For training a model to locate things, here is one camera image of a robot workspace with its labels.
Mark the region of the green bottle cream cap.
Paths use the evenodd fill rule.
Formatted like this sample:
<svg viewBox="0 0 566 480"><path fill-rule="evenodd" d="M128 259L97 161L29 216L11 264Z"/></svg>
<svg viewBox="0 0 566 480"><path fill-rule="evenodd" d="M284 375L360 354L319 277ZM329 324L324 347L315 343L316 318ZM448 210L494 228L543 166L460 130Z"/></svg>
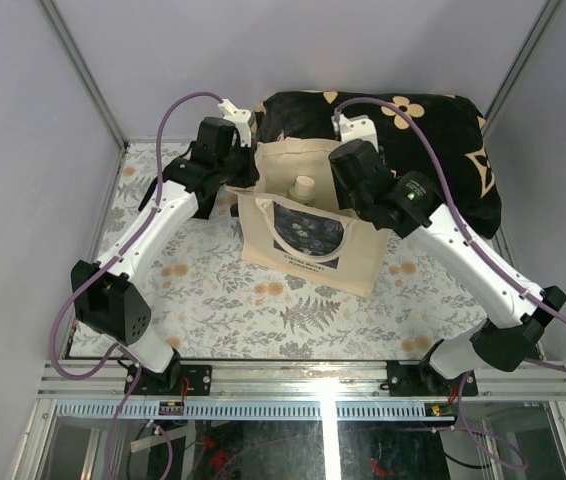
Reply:
<svg viewBox="0 0 566 480"><path fill-rule="evenodd" d="M316 198L315 186L313 178L305 175L297 176L288 189L287 198L305 206L312 206Z"/></svg>

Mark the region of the beige canvas tote bag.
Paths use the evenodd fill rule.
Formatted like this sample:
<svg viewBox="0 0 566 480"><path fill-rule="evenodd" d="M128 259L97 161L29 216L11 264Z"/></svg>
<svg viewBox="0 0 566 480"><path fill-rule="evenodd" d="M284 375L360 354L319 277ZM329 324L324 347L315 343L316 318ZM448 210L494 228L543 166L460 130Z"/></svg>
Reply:
<svg viewBox="0 0 566 480"><path fill-rule="evenodd" d="M261 143L254 154L259 180L230 190L238 196L243 234L241 258L360 297L371 296L390 232L377 230L338 206L326 139ZM287 198L297 176L315 181L315 202Z"/></svg>

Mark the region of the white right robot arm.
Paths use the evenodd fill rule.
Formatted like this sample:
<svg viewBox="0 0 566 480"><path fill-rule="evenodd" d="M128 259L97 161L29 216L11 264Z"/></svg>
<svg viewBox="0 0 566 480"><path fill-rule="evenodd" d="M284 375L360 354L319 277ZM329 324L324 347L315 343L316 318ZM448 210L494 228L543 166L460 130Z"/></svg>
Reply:
<svg viewBox="0 0 566 480"><path fill-rule="evenodd" d="M328 156L340 205L377 229L389 229L438 261L481 305L478 326L437 342L417 366L421 387L445 394L476 368L512 372L536 357L536 345L566 302L558 287L525 279L463 221L439 188L411 171L394 177L369 141L353 140Z"/></svg>

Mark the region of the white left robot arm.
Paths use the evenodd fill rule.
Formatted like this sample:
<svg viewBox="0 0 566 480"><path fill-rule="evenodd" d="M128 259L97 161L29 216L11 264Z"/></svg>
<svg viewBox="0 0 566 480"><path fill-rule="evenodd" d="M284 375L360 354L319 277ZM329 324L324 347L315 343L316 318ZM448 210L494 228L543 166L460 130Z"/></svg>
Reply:
<svg viewBox="0 0 566 480"><path fill-rule="evenodd" d="M129 352L133 370L160 394L182 381L178 352L151 325L151 308L140 292L156 256L189 219L210 216L218 191L230 180L255 179L251 113L231 109L206 117L188 157L173 159L146 192L130 228L95 262L71 271L77 319Z"/></svg>

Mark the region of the black floral plush pillow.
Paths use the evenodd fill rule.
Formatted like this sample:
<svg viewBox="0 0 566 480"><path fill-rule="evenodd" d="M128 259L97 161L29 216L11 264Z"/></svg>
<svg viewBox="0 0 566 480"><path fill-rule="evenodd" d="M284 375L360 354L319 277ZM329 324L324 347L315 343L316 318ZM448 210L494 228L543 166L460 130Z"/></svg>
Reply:
<svg viewBox="0 0 566 480"><path fill-rule="evenodd" d="M344 91L278 92L256 108L253 132L261 143L286 138L335 140L334 110L363 96ZM383 93L375 97L401 110L423 131L459 213L478 235L492 239L501 226L502 201L482 134L483 114L469 99L455 95ZM393 110L356 104L346 107L344 116L366 116L373 122L393 174L419 171L438 178L423 144Z"/></svg>

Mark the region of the floral table cloth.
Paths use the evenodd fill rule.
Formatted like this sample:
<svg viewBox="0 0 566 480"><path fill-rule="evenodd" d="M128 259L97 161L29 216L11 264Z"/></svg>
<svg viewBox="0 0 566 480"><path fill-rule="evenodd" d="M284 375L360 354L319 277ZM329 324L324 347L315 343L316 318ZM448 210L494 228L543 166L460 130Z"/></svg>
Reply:
<svg viewBox="0 0 566 480"><path fill-rule="evenodd" d="M160 337L185 357L417 359L484 319L437 261L397 237L369 298L245 262L236 201L221 191L208 219L185 223L140 288Z"/></svg>

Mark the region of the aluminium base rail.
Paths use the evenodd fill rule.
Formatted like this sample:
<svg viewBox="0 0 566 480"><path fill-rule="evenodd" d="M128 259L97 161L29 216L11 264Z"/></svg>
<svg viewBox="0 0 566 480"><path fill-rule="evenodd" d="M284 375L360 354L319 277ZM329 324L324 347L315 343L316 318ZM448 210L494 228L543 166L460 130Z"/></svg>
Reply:
<svg viewBox="0 0 566 480"><path fill-rule="evenodd" d="M543 406L566 422L566 376L535 365L513 373L478 369L463 388L442 394L420 390L406 373L391 375L386 362L187 361L188 390L124 395L131 376L109 361L87 380L67 380L44 369L33 417L91 419L449 421L458 408L480 422L509 408Z"/></svg>

